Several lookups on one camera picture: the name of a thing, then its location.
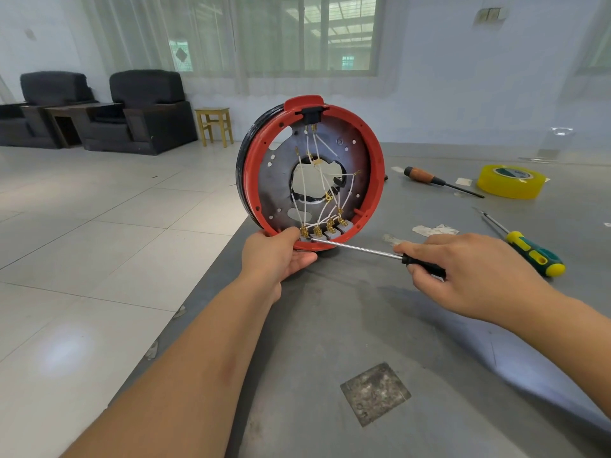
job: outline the person's right arm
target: person's right arm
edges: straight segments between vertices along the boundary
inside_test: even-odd
[[[478,234],[439,234],[395,252],[439,264],[446,281],[418,265],[414,285],[442,307],[501,326],[571,377],[611,418],[611,319],[556,291],[511,246]]]

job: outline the red circular device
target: red circular device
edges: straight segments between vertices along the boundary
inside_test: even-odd
[[[288,127],[291,136],[271,148]],[[384,187],[384,157],[356,114],[317,95],[298,96],[250,128],[236,185],[250,216],[270,235],[296,226],[302,234],[295,248],[320,251],[332,245],[312,237],[346,242],[371,218]]]

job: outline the red rim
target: red rim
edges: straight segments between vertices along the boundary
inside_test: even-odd
[[[371,174],[367,193],[364,196],[362,205],[359,209],[355,209],[355,216],[351,219],[354,228],[350,229],[339,238],[334,239],[335,242],[346,242],[363,229],[369,221],[379,200],[382,197],[382,189],[384,188],[384,156],[382,148],[378,142],[378,138],[374,135],[369,125],[356,114],[342,107],[333,106],[332,104],[324,104],[323,98],[317,95],[297,96],[287,100],[284,103],[284,110],[273,117],[264,127],[256,134],[246,155],[244,162],[244,194],[250,210],[259,222],[259,225],[270,235],[278,234],[265,219],[261,212],[261,200],[259,199],[259,184],[258,172],[263,162],[263,157],[270,147],[274,138],[284,130],[287,126],[301,120],[302,115],[296,114],[303,108],[324,106],[324,115],[340,118],[352,124],[360,133],[369,152]],[[319,242],[304,242],[297,241],[295,248],[308,251],[321,251],[331,249],[333,246],[325,245]]]

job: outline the yellow tape roll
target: yellow tape roll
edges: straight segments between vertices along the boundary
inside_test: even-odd
[[[486,165],[477,180],[485,192],[513,199],[536,198],[544,183],[539,172],[510,165]]]

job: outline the tile floor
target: tile floor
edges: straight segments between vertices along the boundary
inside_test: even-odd
[[[107,406],[246,218],[238,148],[0,147],[0,456],[56,457]]]

